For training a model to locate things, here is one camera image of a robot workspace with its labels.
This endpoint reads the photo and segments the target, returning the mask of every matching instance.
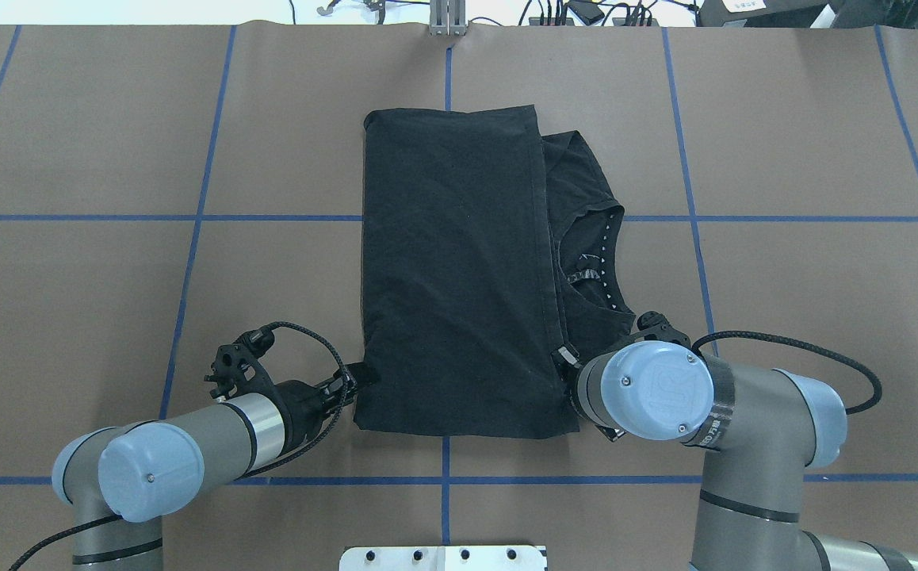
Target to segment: white mounting plate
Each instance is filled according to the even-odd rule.
[[[510,559],[509,550],[514,551]],[[413,554],[419,552],[419,559]],[[545,546],[349,548],[339,571],[547,571]]]

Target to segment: light blue joint cap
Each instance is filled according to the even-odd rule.
[[[100,492],[125,521],[142,523],[193,500],[205,477],[201,448],[170,423],[147,423],[112,440],[100,455]]]
[[[810,469],[829,466],[840,456],[840,448],[847,441],[847,409],[843,399],[828,384],[808,377],[802,377],[774,369],[786,375],[801,391],[804,402],[811,412],[811,423],[815,427],[815,458],[807,465]]]
[[[673,440],[698,430],[709,416],[713,377],[686,347],[640,341],[604,366],[600,397],[622,429],[648,440]]]
[[[71,456],[75,456],[75,451],[78,450],[79,446],[85,444],[86,440],[100,434],[101,431],[110,429],[112,429],[112,427],[102,427],[100,430],[91,431],[89,434],[83,434],[75,440],[68,442],[68,445],[57,455],[57,459],[54,460],[54,467],[50,471],[50,487],[54,489],[54,494],[57,494],[58,498],[65,504],[71,505],[71,500],[68,499],[68,495],[64,492],[64,470],[68,469],[68,462],[71,461]]]

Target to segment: black garment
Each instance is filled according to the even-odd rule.
[[[629,333],[623,209],[578,133],[532,107],[365,120],[361,429],[547,438],[579,429],[557,350]]]

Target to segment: white bracket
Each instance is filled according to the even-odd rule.
[[[430,0],[431,36],[466,36],[466,0]]]
[[[545,546],[350,548],[339,571],[547,571]]]

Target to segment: white sticker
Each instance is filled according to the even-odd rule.
[[[728,12],[752,12],[764,10],[766,0],[723,0],[723,5],[727,7]]]

